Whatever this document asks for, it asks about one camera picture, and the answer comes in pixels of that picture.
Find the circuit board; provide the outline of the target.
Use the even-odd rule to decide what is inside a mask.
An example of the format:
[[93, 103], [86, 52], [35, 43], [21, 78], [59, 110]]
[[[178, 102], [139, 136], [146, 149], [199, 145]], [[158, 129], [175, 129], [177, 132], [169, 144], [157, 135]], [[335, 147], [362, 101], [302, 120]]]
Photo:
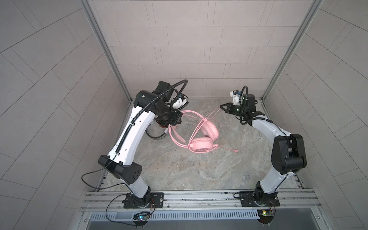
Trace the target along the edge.
[[273, 218], [274, 218], [274, 214], [273, 211], [271, 211], [270, 209], [264, 209], [264, 210], [257, 210], [259, 219], [258, 221], [261, 224], [269, 224], [272, 222]]
[[133, 216], [134, 221], [148, 221], [150, 218], [150, 212], [139, 212]]

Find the pink headphones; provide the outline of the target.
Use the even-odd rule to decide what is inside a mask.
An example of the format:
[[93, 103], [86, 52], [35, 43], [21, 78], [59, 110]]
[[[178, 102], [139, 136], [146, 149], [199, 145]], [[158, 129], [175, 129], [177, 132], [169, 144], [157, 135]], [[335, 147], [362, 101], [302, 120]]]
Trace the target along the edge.
[[188, 142], [176, 131], [177, 125], [169, 125], [168, 132], [174, 144], [193, 153], [209, 153], [218, 148], [215, 142], [219, 138], [219, 130], [210, 117], [192, 110], [185, 110], [182, 114], [184, 117], [196, 118], [198, 123]]

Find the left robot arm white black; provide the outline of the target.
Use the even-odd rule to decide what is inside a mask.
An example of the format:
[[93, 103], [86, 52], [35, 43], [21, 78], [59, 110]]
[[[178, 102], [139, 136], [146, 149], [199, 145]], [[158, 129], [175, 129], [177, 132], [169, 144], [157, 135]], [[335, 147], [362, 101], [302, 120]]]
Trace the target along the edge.
[[134, 156], [146, 129], [155, 119], [164, 127], [181, 123], [181, 109], [188, 104], [188, 98], [182, 93], [172, 97], [173, 92], [173, 89], [140, 91], [122, 135], [112, 150], [98, 160], [100, 166], [127, 185], [131, 192], [129, 198], [141, 208], [150, 202], [150, 187], [142, 179], [142, 166], [134, 162]]

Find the right circuit board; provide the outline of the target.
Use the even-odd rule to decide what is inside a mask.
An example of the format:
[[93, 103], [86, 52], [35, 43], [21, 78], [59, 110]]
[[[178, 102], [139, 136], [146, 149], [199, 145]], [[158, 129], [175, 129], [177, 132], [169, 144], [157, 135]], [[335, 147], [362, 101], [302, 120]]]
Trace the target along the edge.
[[272, 222], [273, 218], [274, 218], [274, 214], [273, 211], [271, 211], [270, 209], [264, 209], [264, 210], [257, 210], [259, 219], [258, 221], [261, 224], [269, 224]]

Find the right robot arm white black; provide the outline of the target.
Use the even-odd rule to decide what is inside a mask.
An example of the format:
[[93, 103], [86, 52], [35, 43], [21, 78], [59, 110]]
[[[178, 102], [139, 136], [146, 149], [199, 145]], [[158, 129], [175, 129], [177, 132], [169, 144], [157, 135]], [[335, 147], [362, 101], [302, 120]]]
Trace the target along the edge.
[[237, 116], [242, 125], [250, 125], [258, 129], [273, 142], [271, 169], [256, 184], [253, 199], [261, 207], [276, 206], [272, 199], [276, 198], [279, 186], [307, 165], [303, 137], [283, 130], [264, 113], [256, 111], [254, 95], [235, 90], [231, 92], [231, 97], [233, 102], [222, 104], [220, 108], [227, 114]]

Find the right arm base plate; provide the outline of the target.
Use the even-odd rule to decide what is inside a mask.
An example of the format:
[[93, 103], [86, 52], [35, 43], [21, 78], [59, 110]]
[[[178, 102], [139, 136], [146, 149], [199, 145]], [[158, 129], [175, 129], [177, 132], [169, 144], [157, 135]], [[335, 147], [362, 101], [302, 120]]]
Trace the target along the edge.
[[238, 199], [242, 207], [270, 207], [280, 206], [278, 193], [266, 194], [262, 191], [244, 191], [238, 193]]

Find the aluminium mounting rail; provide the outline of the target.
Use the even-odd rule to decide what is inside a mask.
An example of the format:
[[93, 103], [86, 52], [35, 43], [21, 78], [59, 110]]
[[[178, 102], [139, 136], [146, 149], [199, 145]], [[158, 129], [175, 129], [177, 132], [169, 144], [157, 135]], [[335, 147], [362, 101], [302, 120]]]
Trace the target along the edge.
[[120, 210], [206, 210], [206, 209], [292, 209], [319, 208], [321, 203], [313, 189], [280, 189], [277, 197], [280, 206], [242, 207], [237, 198], [245, 190], [185, 190], [163, 191], [162, 208], [125, 209], [122, 201], [126, 192], [89, 192], [82, 201], [80, 211], [120, 211]]

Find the ventilation grille strip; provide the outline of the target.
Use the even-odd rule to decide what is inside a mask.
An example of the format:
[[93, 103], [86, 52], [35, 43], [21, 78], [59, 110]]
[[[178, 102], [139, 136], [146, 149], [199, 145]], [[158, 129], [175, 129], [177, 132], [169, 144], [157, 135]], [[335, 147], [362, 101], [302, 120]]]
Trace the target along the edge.
[[[137, 212], [93, 212], [90, 216], [92, 221], [130, 221]], [[260, 219], [257, 210], [158, 210], [149, 218], [152, 221], [171, 220], [223, 220], [223, 219]]]

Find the white black headphones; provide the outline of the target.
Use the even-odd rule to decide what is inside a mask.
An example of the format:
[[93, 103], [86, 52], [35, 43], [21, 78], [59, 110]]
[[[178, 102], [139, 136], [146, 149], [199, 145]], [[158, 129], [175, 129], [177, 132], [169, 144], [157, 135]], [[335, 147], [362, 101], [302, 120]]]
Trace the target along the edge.
[[166, 137], [168, 129], [162, 127], [158, 122], [152, 121], [146, 128], [145, 133], [153, 140], [160, 140]]

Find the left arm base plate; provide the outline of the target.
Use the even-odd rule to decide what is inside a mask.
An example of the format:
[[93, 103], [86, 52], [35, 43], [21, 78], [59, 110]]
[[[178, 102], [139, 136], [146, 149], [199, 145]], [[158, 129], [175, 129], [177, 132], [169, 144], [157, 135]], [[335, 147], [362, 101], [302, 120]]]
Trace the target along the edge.
[[122, 201], [125, 209], [148, 209], [148, 208], [162, 208], [164, 200], [164, 193], [150, 192], [143, 198], [136, 197], [133, 194], [127, 194]]

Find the left circuit board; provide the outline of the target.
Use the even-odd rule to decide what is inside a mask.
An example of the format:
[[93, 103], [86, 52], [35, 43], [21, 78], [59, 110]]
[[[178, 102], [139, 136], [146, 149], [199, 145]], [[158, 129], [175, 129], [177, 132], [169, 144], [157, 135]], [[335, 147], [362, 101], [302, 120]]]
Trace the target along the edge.
[[150, 212], [139, 212], [133, 216], [134, 221], [148, 221], [150, 218]]

